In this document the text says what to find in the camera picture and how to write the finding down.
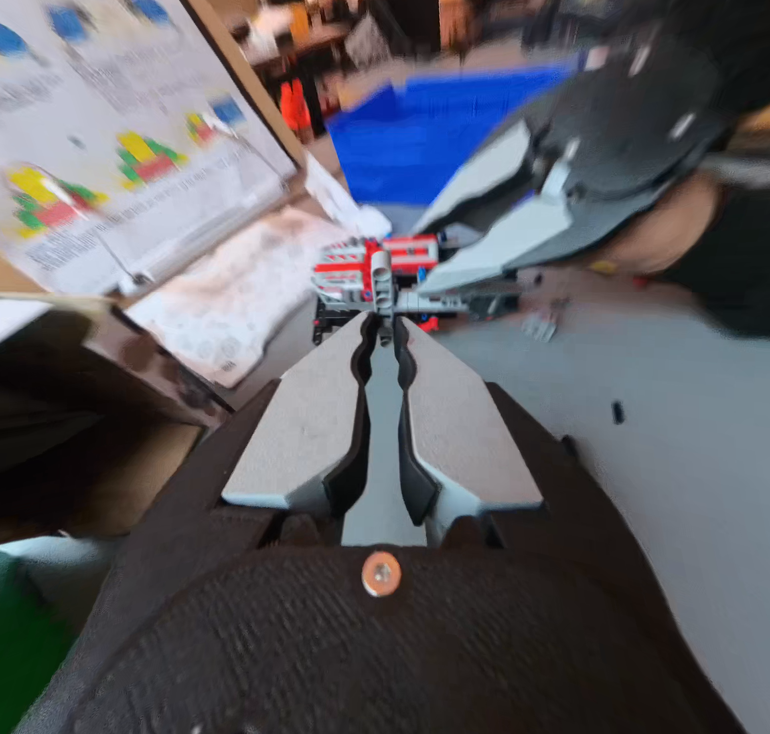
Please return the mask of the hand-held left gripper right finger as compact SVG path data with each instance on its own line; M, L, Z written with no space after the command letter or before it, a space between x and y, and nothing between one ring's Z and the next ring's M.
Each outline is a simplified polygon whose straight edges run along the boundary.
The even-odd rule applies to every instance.
M399 482L412 523L444 538L459 518L539 511L544 497L484 379L409 319L393 330Z

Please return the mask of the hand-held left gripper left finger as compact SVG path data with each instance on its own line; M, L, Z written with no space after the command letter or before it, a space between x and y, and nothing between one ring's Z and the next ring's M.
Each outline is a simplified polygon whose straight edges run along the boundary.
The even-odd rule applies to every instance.
M338 519L357 503L376 339L377 319L361 313L284 373L223 487L227 505Z

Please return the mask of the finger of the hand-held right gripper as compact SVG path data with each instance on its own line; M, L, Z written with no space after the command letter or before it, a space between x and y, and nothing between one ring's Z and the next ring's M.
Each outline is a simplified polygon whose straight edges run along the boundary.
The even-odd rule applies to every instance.
M479 235L521 195L528 182L531 130L523 117L509 117L455 171L411 228L413 235L462 226Z
M537 195L507 211L486 235L435 267L417 286L420 295L464 290L501 277L513 267L563 256L561 238L573 218L564 196Z

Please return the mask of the red grey lego vehicle model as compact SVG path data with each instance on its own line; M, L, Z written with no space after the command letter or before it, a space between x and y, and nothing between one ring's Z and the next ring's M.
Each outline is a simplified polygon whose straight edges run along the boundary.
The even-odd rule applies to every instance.
M313 268L311 284L316 293L312 341L320 346L337 328L360 313L373 312L371 256L380 249L390 251L396 301L394 317L406 317L430 334L441 329L441 321L465 315L473 322L490 322L514 314L521 306L516 279L503 287L419 295L417 286L458 248L448 246L445 234L387 236L382 241L351 238L322 249Z

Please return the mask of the grey printed lego panel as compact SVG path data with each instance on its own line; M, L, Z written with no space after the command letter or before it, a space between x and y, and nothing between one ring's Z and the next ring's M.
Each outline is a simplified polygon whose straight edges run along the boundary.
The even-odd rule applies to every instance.
M533 311L521 323L521 330L534 341L548 343L557 331L558 322L555 311Z

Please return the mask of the grey lego connector beam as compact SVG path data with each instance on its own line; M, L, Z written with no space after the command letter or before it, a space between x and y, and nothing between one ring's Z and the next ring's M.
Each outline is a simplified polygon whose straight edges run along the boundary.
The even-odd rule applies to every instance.
M396 301L390 251L380 248L371 256L372 310L378 319L380 345L387 347L393 340L393 316Z

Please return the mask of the person's right forearm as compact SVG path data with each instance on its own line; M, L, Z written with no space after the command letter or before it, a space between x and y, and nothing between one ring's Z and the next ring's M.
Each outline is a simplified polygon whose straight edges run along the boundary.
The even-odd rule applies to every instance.
M729 188L706 232L656 277L689 291L730 334L768 339L768 189Z

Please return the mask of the person's right hand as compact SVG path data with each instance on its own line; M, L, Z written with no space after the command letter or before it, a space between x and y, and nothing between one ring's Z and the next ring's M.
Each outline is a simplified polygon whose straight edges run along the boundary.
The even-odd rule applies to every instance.
M711 175L691 175L590 255L584 267L593 261L611 261L647 277L669 269L707 231L722 195L721 184Z

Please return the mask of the blue plastic bin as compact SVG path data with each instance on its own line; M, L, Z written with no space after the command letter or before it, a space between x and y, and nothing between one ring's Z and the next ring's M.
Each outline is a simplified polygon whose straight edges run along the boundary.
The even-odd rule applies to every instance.
M383 85L326 123L353 199L428 206L509 114L574 72L561 63Z

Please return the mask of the white torn paper bag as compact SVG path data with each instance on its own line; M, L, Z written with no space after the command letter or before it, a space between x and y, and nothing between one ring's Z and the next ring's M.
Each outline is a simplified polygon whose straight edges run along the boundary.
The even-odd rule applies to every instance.
M392 233L391 221L380 210L359 205L310 152L305 152L304 187L328 219L349 236L381 241Z

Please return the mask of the printed paper bag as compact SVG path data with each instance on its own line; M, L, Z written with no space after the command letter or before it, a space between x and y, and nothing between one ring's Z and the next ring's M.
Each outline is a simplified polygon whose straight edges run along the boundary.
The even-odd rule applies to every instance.
M234 389L310 294L322 249L350 236L331 220L284 208L224 241L127 315L204 381Z

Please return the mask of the brown box stand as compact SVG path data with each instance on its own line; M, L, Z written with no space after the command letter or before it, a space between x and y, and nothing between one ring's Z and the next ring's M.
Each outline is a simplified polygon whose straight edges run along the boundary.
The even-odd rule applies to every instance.
M203 433L196 425L162 419L5 421L2 544L60 533L128 534Z

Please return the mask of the green plastic bin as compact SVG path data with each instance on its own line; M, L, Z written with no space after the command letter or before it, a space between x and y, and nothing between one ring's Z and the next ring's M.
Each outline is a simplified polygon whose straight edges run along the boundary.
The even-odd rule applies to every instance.
M65 661L74 634L17 558L1 554L1 732L13 732Z

